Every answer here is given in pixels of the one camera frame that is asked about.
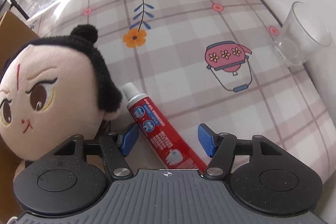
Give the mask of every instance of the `pink teapot illustration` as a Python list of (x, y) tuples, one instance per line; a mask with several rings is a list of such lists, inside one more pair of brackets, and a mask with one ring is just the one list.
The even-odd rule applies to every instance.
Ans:
[(252, 54), (251, 50), (233, 41), (211, 44), (205, 52), (207, 69), (226, 90), (245, 90), (252, 82), (249, 56), (246, 54)]

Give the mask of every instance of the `blue label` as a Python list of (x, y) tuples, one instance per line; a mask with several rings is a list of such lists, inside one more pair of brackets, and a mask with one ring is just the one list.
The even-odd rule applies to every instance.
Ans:
[(148, 113), (149, 117), (152, 119), (153, 123), (155, 125), (159, 125), (159, 121), (157, 120), (157, 118), (155, 117), (155, 115), (153, 114), (153, 112), (149, 109), (148, 105), (143, 104), (142, 107), (145, 109), (145, 111)]
[(146, 131), (146, 132), (152, 132), (154, 130), (154, 123), (152, 121), (145, 121), (142, 125), (143, 129)]
[(141, 106), (137, 106), (136, 108), (134, 108), (133, 113), (135, 117), (141, 118), (145, 115), (145, 110)]

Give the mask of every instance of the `plush doll head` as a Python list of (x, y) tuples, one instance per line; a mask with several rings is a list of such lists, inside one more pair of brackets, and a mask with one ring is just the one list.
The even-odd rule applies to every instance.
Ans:
[(98, 31), (79, 25), (69, 36), (24, 45), (0, 79), (0, 134), (20, 158), (35, 161), (74, 134), (93, 139), (116, 117), (122, 96), (93, 46)]

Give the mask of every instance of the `tablecloth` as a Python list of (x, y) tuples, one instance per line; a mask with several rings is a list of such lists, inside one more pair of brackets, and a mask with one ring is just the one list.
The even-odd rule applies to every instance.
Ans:
[(335, 127), (305, 69), (273, 51), (280, 26), (261, 0), (60, 0), (27, 24), (44, 36), (85, 23), (98, 28), (116, 85), (149, 94), (206, 163), (200, 123), (262, 134), (323, 181), (334, 172)]

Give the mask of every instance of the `blue rubber pad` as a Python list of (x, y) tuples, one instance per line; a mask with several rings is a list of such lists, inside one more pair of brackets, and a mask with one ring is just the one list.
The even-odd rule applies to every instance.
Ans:
[(119, 148), (121, 154), (126, 157), (130, 154), (139, 137), (139, 127), (135, 124), (124, 136), (123, 145)]
[(213, 142), (213, 138), (211, 134), (208, 133), (208, 131), (205, 128), (199, 125), (198, 130), (197, 130), (197, 135), (198, 135), (198, 140), (200, 144), (202, 145), (205, 153), (209, 157), (213, 157), (217, 151), (217, 147), (215, 146)]

